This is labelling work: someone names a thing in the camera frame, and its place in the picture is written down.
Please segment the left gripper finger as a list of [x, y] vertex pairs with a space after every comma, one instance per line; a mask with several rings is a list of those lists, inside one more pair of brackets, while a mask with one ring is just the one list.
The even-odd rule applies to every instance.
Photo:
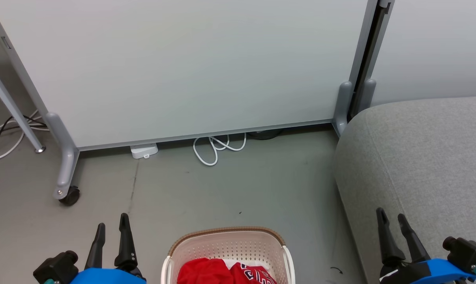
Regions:
[[84, 270], [89, 268], [102, 268], [103, 260], [103, 247], [106, 242], [106, 225], [99, 223], [97, 226], [97, 232], [92, 241], [92, 245], [88, 254], [87, 261], [85, 262]]
[[117, 269], [132, 273], [137, 269], [138, 261], [136, 256], [135, 244], [132, 237], [129, 216], [122, 213], [120, 216], [120, 243], [118, 255], [114, 260]]

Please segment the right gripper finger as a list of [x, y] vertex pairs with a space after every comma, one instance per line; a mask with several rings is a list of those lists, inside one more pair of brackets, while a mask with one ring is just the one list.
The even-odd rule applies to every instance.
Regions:
[[385, 267], [399, 267], [405, 260], [405, 255], [397, 246], [390, 230], [390, 222], [383, 208], [376, 209], [379, 247], [382, 264]]
[[431, 257], [429, 256], [426, 249], [424, 248], [424, 245], [418, 238], [418, 235], [413, 230], [413, 228], [411, 228], [406, 216], [400, 213], [397, 216], [397, 220], [400, 225], [401, 233], [407, 241], [411, 262], [420, 263], [427, 260], [431, 260]]

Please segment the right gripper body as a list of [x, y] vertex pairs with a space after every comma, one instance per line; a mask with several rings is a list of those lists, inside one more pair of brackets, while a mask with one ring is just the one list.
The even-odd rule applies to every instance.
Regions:
[[467, 273], [448, 260], [431, 259], [409, 263], [380, 277], [381, 284], [446, 284], [457, 280], [476, 280], [476, 274]]

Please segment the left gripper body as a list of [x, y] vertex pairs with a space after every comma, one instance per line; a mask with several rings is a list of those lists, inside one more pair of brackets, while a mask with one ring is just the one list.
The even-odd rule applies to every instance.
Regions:
[[89, 268], [79, 272], [70, 284], [146, 284], [146, 280], [119, 269]]

